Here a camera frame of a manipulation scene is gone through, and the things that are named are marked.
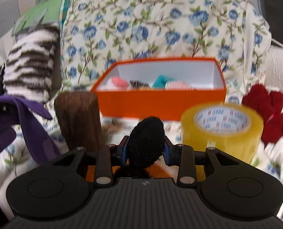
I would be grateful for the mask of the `black fuzzy pompom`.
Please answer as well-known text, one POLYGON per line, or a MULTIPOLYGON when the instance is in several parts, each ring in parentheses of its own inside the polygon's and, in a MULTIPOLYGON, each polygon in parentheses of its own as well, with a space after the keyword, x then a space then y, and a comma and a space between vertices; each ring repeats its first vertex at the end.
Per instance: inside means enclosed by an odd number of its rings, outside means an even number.
POLYGON ((132 130, 126 147, 129 166, 146 169, 153 165, 165 149, 165 131, 157 117, 141 120, 132 130))

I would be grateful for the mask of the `purple cloth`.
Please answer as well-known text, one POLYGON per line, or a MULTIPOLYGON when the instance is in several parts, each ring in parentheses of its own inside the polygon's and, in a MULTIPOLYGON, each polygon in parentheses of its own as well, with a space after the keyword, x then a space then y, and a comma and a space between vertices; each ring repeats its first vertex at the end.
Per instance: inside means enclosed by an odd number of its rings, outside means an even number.
POLYGON ((7 94, 0 96, 0 153, 15 140, 13 126, 19 125, 28 152, 37 164, 44 164, 60 155, 59 148, 34 113, 47 120, 53 119, 36 101, 7 94))

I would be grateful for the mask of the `pink soft item in box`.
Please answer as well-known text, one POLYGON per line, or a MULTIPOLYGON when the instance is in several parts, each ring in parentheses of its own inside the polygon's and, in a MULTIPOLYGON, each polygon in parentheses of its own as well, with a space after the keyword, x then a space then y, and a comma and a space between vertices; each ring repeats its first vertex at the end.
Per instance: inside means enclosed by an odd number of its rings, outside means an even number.
POLYGON ((117 88, 128 88, 129 83, 121 77, 112 77, 112 84, 117 88))

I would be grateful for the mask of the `teal soft item in box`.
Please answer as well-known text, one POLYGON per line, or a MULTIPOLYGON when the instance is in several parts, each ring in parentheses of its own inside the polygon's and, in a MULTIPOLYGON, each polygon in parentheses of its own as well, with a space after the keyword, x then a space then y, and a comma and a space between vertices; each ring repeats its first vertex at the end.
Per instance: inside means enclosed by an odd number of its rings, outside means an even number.
POLYGON ((153 88, 164 89, 167 82, 174 81, 175 79, 163 75, 159 75, 153 83, 153 88))

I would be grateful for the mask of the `brown wooden cylinder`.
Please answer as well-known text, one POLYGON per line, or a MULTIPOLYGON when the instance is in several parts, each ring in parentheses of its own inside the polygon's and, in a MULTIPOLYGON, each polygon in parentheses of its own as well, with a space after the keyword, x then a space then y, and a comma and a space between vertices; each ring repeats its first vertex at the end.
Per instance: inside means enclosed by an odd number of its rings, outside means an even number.
POLYGON ((83 147, 98 152, 103 145, 98 97, 91 92, 64 92, 58 95, 54 109, 68 149, 83 147))

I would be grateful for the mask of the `yellow tape roll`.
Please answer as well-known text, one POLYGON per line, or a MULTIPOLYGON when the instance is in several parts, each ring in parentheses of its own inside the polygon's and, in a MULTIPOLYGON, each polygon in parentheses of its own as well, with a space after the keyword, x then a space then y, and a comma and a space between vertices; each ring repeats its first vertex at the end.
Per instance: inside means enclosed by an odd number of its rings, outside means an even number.
POLYGON ((253 109, 228 103, 193 106, 181 116, 182 143, 197 151, 215 147, 251 163, 264 121, 253 109))

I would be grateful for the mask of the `orange cardboard box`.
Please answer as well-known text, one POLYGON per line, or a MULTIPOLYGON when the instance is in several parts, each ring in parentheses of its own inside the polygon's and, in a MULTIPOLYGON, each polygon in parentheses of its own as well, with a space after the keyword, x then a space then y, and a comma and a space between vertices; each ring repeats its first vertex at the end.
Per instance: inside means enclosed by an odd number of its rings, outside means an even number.
POLYGON ((111 65, 91 89, 104 116, 179 121, 185 110, 203 103, 224 102, 226 85, 214 58, 174 57, 119 61, 111 65), (106 88, 112 77, 152 85, 159 76, 189 85, 185 90, 106 88))

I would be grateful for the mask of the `red plush cloth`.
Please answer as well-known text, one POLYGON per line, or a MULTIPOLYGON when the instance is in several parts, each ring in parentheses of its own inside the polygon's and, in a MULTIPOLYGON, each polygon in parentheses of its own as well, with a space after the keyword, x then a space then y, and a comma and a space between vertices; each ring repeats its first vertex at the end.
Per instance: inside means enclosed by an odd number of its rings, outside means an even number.
POLYGON ((243 97, 241 104, 252 108, 264 121, 261 141, 267 145, 277 143, 283 137, 283 93, 267 91, 261 84, 255 84, 243 97))

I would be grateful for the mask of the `brown white striped plush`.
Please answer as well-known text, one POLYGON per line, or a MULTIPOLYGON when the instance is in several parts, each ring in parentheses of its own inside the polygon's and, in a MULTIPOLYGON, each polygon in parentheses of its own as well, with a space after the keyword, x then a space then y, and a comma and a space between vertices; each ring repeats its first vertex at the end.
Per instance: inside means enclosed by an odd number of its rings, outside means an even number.
POLYGON ((6 94, 27 100, 49 101, 60 30, 44 25, 13 45, 3 75, 6 94))

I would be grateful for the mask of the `blue floral blanket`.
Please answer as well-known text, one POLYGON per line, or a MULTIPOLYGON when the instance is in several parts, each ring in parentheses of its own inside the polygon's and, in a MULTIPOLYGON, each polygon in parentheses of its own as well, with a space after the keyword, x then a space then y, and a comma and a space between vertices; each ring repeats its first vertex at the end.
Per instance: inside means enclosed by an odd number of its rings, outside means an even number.
MULTIPOLYGON (((63 0, 61 19, 61 88, 90 91, 117 60, 155 57, 214 57, 226 82, 227 103, 240 104, 253 84, 283 93, 283 66, 274 59, 265 18, 250 0, 63 0)), ((67 145, 54 111, 54 99, 44 106, 53 121, 36 118, 62 153, 67 145)), ((36 167, 14 126, 16 139, 0 154, 0 205, 6 221, 13 213, 6 188, 17 176, 36 167)), ((252 165, 283 183, 283 137, 259 143, 252 165)), ((278 214, 283 220, 283 206, 278 214)))

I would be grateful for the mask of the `green pillow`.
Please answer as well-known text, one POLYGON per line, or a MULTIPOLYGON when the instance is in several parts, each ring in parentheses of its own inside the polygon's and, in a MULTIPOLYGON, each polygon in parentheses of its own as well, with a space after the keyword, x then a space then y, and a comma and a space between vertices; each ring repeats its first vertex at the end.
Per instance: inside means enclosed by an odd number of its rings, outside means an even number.
POLYGON ((66 18, 70 0, 45 0, 25 12, 15 23, 11 35, 31 33, 42 25, 62 24, 66 18))

